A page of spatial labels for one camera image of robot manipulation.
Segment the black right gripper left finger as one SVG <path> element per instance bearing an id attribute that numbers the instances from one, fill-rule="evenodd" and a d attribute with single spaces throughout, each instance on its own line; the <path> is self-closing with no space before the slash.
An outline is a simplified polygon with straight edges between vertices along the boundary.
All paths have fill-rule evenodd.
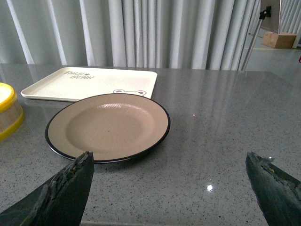
<path id="1" fill-rule="evenodd" d="M 94 158 L 85 152 L 0 214 L 2 226 L 78 226 L 94 174 Z"/>

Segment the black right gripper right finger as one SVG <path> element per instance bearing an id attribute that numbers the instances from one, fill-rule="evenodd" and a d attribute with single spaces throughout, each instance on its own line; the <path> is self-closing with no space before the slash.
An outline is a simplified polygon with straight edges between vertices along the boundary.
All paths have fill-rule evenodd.
<path id="1" fill-rule="evenodd" d="M 247 153 L 246 171 L 270 226 L 301 224 L 301 182 L 256 153 Z"/>

